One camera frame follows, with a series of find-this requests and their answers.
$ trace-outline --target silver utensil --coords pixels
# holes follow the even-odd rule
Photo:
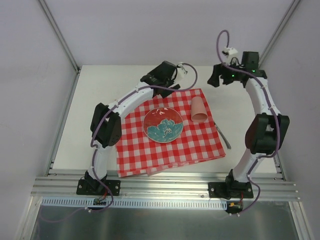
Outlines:
[[[222,131],[220,130],[220,128],[218,127],[218,125],[216,123],[214,123],[214,126],[215,126],[216,130],[218,131],[218,133],[221,135],[221,137],[222,137],[222,139],[223,139],[223,141],[224,141],[224,143],[226,145],[226,148],[230,150],[231,149],[231,145],[228,142],[228,140],[226,139],[225,135],[222,133]]]

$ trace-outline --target metal frame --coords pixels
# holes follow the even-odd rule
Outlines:
[[[76,71],[72,88],[69,93],[68,101],[64,108],[60,127],[56,134],[56,141],[52,146],[50,159],[45,176],[37,177],[31,192],[31,201],[26,213],[26,221],[21,228],[19,239],[30,239],[33,226],[36,224],[38,211],[43,197],[78,197],[76,187],[78,180],[85,173],[85,170],[57,170],[52,169],[54,159],[58,151],[63,129],[67,120],[71,102],[76,90],[80,68],[77,65],[54,17],[45,0],[37,0],[40,4],[48,22],[60,41],[68,59]],[[287,26],[297,7],[302,0],[293,0],[286,13],[281,19],[275,32],[271,36],[267,46],[260,56],[260,65],[263,65],[270,54],[282,31]],[[281,164],[281,159],[277,155],[274,158],[277,173],[256,173],[252,175],[252,180],[261,187],[259,201],[289,202],[291,213],[294,219],[298,236],[303,240],[312,240],[312,232],[307,221],[298,188],[294,182],[286,181],[286,174]],[[133,176],[121,178],[120,196],[117,199],[166,199],[166,200],[185,200],[198,201],[210,200],[208,193],[208,182],[223,182],[227,173],[158,173],[152,176]],[[115,171],[109,171],[108,177],[118,180]]]

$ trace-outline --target gray floor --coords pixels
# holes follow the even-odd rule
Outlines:
[[[73,207],[43,207],[59,220]],[[240,217],[216,210],[110,208],[79,211],[60,223],[38,220],[33,240],[297,240],[288,203],[258,202]]]

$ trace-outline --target white table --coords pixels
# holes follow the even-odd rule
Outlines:
[[[109,104],[133,89],[140,78],[154,66],[84,65],[78,79],[67,116],[59,148],[54,160],[54,170],[87,170],[91,165],[93,149],[90,147],[90,125],[98,103]],[[228,150],[220,138],[226,156],[220,159],[184,167],[167,169],[176,173],[228,173],[240,161],[245,151],[245,133],[254,119],[251,100],[242,84],[234,82],[215,88],[207,84],[212,66],[198,66],[198,82],[210,106],[216,124],[231,144]],[[190,86],[194,73],[180,82],[181,88]],[[108,170],[117,169],[116,150],[110,155]],[[276,173],[273,159],[265,159],[257,173]]]

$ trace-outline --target plate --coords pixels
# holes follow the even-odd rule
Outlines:
[[[143,120],[143,131],[157,143],[170,143],[177,139],[184,128],[180,114],[170,107],[158,107],[149,111]]]

